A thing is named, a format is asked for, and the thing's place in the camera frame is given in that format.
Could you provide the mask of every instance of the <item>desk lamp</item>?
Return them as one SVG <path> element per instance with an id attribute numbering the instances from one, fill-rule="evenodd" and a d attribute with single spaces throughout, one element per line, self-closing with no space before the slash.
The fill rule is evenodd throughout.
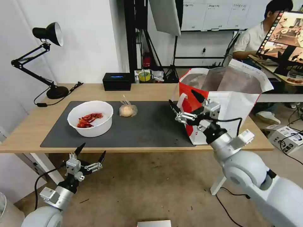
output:
<path id="1" fill-rule="evenodd" d="M 37 47 L 36 49 L 28 52 L 27 54 L 21 56 L 18 59 L 12 60 L 12 66 L 16 67 L 17 69 L 20 69 L 21 71 L 31 75 L 32 77 L 36 78 L 37 80 L 40 80 L 41 82 L 45 83 L 50 87 L 50 89 L 47 91 L 46 96 L 49 99 L 59 99 L 64 98 L 68 95 L 69 90 L 66 87 L 57 86 L 54 84 L 53 81 L 46 79 L 42 76 L 38 76 L 37 74 L 33 73 L 32 71 L 24 68 L 24 65 L 29 63 L 30 61 L 36 59 L 37 57 L 45 54 L 50 50 L 51 44 L 47 42 L 47 40 L 50 40 L 52 43 L 63 46 L 63 37 L 62 32 L 59 24 L 57 22 L 53 22 L 50 25 L 48 25 L 46 28 L 33 28 L 33 35 L 34 37 L 40 39 L 42 44 Z M 39 54 L 27 57 L 30 54 L 36 52 L 37 50 L 44 48 L 43 52 L 40 52 Z"/>

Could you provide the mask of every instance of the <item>floor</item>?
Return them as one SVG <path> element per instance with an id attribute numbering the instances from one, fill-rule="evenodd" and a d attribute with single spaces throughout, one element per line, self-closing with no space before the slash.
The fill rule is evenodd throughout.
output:
<path id="1" fill-rule="evenodd" d="M 291 113 L 291 109 L 279 104 L 276 116 L 287 124 Z M 254 120 L 260 127 L 266 125 Z M 296 122 L 294 127 L 303 129 L 303 122 Z M 258 154 L 278 175 L 303 187 L 303 168 L 299 163 L 277 149 Z M 300 151 L 293 156 L 303 160 Z M 80 158 L 94 162 L 98 155 L 82 154 Z M 50 159 L 56 164 L 67 156 L 52 154 Z M 107 154 L 104 168 L 80 183 L 64 213 L 63 226 L 135 227 L 138 221 L 165 219 L 170 219 L 173 227 L 235 226 L 209 192 L 221 172 L 211 152 Z M 55 188 L 51 181 L 47 186 Z M 230 182 L 224 186 L 234 193 L 241 192 Z M 218 197 L 240 225 L 270 226 L 253 201 L 224 190 L 218 192 Z M 16 205 L 28 214 L 34 208 L 34 194 Z"/>

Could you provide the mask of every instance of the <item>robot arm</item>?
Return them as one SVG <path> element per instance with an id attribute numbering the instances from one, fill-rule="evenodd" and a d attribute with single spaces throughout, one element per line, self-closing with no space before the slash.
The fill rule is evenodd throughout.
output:
<path id="1" fill-rule="evenodd" d="M 80 161 L 77 156 L 85 146 L 85 143 L 78 147 L 74 153 L 69 154 L 66 161 L 65 180 L 60 182 L 55 190 L 45 187 L 40 196 L 49 206 L 40 207 L 31 212 L 24 219 L 21 227 L 60 227 L 62 212 L 66 210 L 74 194 L 77 192 L 79 182 L 95 171 L 102 169 L 106 151 L 102 153 L 98 162 L 89 164 Z"/>
<path id="2" fill-rule="evenodd" d="M 220 105 L 192 90 L 201 107 L 192 113 L 181 111 L 171 100 L 175 120 L 197 126 L 214 149 L 215 159 L 222 166 L 225 177 L 237 184 L 256 203 L 259 211 L 274 226 L 303 226 L 303 190 L 292 181 L 276 175 L 255 153 L 242 147 L 254 135 L 245 130 L 232 138 L 217 124 Z"/>

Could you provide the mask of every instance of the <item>wooden table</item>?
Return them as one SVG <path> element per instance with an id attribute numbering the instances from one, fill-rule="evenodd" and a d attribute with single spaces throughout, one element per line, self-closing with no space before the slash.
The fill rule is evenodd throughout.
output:
<path id="1" fill-rule="evenodd" d="M 61 84 L 67 88 L 73 84 Z M 177 84 L 132 84 L 131 91 L 104 91 L 102 84 L 83 84 L 71 95 L 54 106 L 46 108 L 35 108 L 29 116 L 13 131 L 13 133 L 0 146 L 0 153 L 31 153 L 35 160 L 45 171 L 54 168 L 45 153 L 70 153 L 74 148 L 41 148 L 40 144 L 45 139 L 59 116 L 71 101 L 121 101 L 123 94 L 129 101 L 167 101 L 168 99 L 178 99 Z M 54 100 L 45 99 L 44 102 L 50 104 Z M 255 134 L 255 139 L 248 144 L 245 149 L 250 151 L 270 151 L 272 144 L 267 140 L 255 123 L 248 117 L 242 127 L 242 131 L 249 129 Z M 212 151 L 209 145 L 199 145 L 196 147 L 152 147 L 152 148 L 84 148 L 84 153 L 107 152 L 175 152 L 175 151 Z M 52 179 L 58 183 L 62 180 L 59 173 L 50 174 Z"/>
<path id="2" fill-rule="evenodd" d="M 278 79 L 279 81 L 283 82 L 287 86 L 303 86 L 303 84 L 296 84 L 290 81 L 287 81 L 289 77 L 274 73 L 277 66 L 266 66 L 263 63 L 266 60 L 260 59 L 256 56 L 249 55 L 249 58 L 257 65 L 259 66 L 262 71 L 266 75 L 271 75 L 271 77 L 274 77 Z M 303 102 L 303 94 L 261 94 L 261 96 L 258 99 L 258 102 Z"/>

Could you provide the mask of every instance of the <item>shopping bag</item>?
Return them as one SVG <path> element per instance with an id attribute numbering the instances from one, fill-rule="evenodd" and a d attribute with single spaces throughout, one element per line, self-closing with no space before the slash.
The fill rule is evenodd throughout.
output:
<path id="1" fill-rule="evenodd" d="M 192 68 L 180 78 L 177 105 L 184 112 L 190 113 L 201 107 L 201 103 L 192 94 L 192 89 L 221 105 L 218 119 L 242 118 L 243 124 L 260 94 L 272 90 L 273 86 L 262 71 L 232 59 L 228 67 Z M 219 122 L 219 125 L 234 137 L 238 123 L 239 121 Z M 206 144 L 205 135 L 197 127 L 185 127 L 194 145 Z"/>

